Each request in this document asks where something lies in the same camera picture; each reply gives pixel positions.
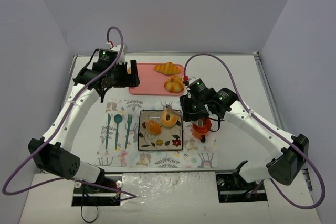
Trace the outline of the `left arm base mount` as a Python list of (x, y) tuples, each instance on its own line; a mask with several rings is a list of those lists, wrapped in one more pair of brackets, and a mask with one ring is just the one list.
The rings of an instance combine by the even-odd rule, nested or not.
[(119, 206), (121, 194), (103, 188), (75, 182), (72, 193), (72, 207)]

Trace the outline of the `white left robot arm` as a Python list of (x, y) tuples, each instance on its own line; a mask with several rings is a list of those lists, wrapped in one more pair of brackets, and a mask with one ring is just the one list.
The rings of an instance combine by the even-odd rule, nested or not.
[(75, 136), (96, 101), (103, 101), (111, 88), (137, 87), (140, 84), (136, 60), (131, 73), (125, 60), (127, 47), (97, 49), (97, 62), (89, 61), (73, 79), (68, 100), (49, 130), (40, 139), (31, 139), (28, 150), (37, 168), (70, 180), (102, 184), (105, 171), (72, 153)]

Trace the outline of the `sugared ring donut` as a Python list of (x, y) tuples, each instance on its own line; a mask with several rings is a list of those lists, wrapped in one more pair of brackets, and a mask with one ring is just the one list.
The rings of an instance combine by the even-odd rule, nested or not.
[(160, 122), (162, 126), (166, 128), (172, 128), (176, 125), (177, 121), (179, 120), (178, 115), (173, 112), (170, 112), (168, 109), (165, 109), (160, 117)]

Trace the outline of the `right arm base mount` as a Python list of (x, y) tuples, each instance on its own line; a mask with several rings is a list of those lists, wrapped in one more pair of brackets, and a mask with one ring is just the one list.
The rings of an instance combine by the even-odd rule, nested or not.
[(241, 185), (235, 182), (231, 172), (216, 173), (216, 183), (218, 191), (219, 203), (248, 203), (248, 202), (267, 202), (267, 194), (263, 184), (257, 191), (253, 190), (257, 187), (255, 182), (245, 183)]

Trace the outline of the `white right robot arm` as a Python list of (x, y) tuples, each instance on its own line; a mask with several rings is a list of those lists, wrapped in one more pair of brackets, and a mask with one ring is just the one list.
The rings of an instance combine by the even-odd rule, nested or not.
[(270, 157), (258, 162), (242, 161), (233, 171), (235, 183), (244, 186), (264, 179), (273, 179), (289, 186), (306, 160), (309, 140), (304, 135), (294, 136), (265, 119), (258, 120), (257, 113), (243, 106), (236, 93), (228, 88), (215, 91), (201, 79), (196, 79), (180, 96), (182, 119), (193, 122), (212, 115), (244, 131), (265, 150)]

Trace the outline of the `sesame bread roll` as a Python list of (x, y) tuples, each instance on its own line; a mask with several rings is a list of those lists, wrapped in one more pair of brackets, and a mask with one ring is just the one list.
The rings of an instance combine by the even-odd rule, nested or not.
[(159, 135), (161, 133), (161, 125), (154, 120), (148, 120), (145, 123), (145, 127), (148, 130), (148, 132), (153, 135)]

